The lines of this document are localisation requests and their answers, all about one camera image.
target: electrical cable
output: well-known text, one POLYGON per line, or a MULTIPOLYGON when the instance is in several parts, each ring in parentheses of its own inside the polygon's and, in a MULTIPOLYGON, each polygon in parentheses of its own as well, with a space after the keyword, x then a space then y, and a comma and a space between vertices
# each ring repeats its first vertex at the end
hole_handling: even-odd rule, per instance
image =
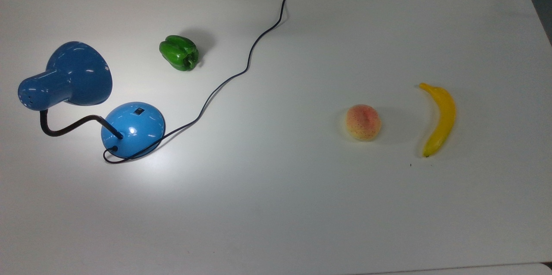
POLYGON ((213 97, 215 97, 215 95, 219 92, 219 90, 225 86, 227 83, 229 83, 230 81, 232 81, 234 78, 236 77, 239 77, 241 75, 243 75, 244 73, 246 73, 249 68, 250 68, 250 65, 251 65, 251 59, 252 59, 252 56, 253 56, 253 50, 255 48, 255 46, 257 45, 257 43, 262 39, 262 37, 264 37, 266 34, 268 34, 270 31, 272 31, 274 28, 276 28, 276 26, 278 26, 278 24, 280 24, 280 22, 282 21, 282 15, 284 14, 284 5, 285 5, 285 2, 286 0, 282 0, 282 6, 280 8, 280 17, 278 18, 278 21, 276 22, 276 24, 272 25, 269 29, 265 30, 262 34, 260 34, 259 37, 257 37, 257 39, 255 40, 255 42, 253 43, 253 45, 251 46, 251 49, 249 51, 249 56, 247 57, 247 65, 245 67, 245 69, 239 73, 237 73, 236 75, 233 75, 231 76, 230 78, 226 79, 223 83, 221 83, 217 88, 215 88, 215 90, 213 92, 211 92, 211 95, 209 95, 209 97, 207 98, 207 100, 205 101, 205 104, 203 104, 203 107, 201 108, 201 111, 199 112, 199 115, 197 116, 197 118, 195 118, 195 120, 193 120, 192 122, 189 122, 188 124, 185 124, 175 130, 173 130, 172 132, 164 135, 163 137, 159 138, 158 140, 154 141, 152 144, 150 144, 148 147, 145 147, 144 149, 138 151, 137 153, 134 153, 134 155, 131 155, 130 157, 127 157, 126 159, 122 159, 120 161, 110 161, 110 159, 108 159, 107 157, 105 157, 105 154, 108 152, 108 151, 117 151, 117 146, 113 146, 111 148, 108 148, 108 149, 105 149, 104 153, 103 153, 103 158, 104 160, 107 162, 107 163, 112 163, 112 164, 118 164, 118 163, 124 163, 126 161, 130 161, 131 159, 134 159, 136 158, 137 156, 139 156, 140 154, 144 153, 145 151, 147 151, 148 149, 150 149, 151 147, 153 147, 154 145, 157 145, 159 144, 163 139, 166 139, 167 137, 175 134, 176 132, 179 132, 185 128, 189 128, 190 126, 194 125, 197 121, 199 121, 199 119, 201 119, 201 117, 203 116, 203 114, 205 113, 205 109, 207 108, 207 106, 209 106, 209 103, 211 102, 211 100, 213 99, 213 97))

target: artificial peach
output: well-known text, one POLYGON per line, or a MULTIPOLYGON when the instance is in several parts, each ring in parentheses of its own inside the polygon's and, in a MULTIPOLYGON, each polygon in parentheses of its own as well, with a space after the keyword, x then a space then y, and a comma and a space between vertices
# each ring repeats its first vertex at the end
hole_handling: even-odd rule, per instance
POLYGON ((347 111, 345 126, 354 138, 370 141, 378 135, 381 129, 381 120, 374 108, 367 105, 355 105, 347 111))

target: yellow banana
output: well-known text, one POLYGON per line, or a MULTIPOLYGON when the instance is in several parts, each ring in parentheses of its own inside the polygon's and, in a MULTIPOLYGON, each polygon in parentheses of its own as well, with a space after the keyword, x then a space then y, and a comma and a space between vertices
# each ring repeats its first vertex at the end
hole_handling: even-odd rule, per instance
POLYGON ((420 83, 420 88, 433 97, 440 113, 439 123, 423 148, 423 156, 428 157, 436 153, 447 140, 450 130, 454 126, 456 106, 452 96, 444 88, 430 86, 426 83, 420 83))

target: tabletop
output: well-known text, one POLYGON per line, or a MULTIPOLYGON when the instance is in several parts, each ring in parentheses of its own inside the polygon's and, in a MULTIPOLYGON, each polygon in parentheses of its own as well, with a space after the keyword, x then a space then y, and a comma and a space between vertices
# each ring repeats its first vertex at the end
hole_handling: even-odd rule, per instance
POLYGON ((18 100, 67 41, 113 91, 50 108, 59 129, 126 102, 167 130, 242 71, 282 0, 0 0, 0 267, 15 274, 343 275, 552 260, 552 47, 530 0, 288 0, 250 70, 197 124, 109 165, 97 123, 42 133, 18 100), (199 66, 160 55, 194 41, 199 66), (422 157, 446 88, 457 122, 422 157), (369 143, 343 129, 373 106, 369 143))

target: green bell pepper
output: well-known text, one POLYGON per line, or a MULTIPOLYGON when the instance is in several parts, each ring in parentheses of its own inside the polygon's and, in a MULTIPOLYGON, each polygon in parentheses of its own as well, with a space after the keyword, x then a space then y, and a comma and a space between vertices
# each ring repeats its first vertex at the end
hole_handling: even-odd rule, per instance
POLYGON ((198 64, 198 48, 188 38, 171 35, 159 44, 159 51, 178 70, 192 70, 198 64))

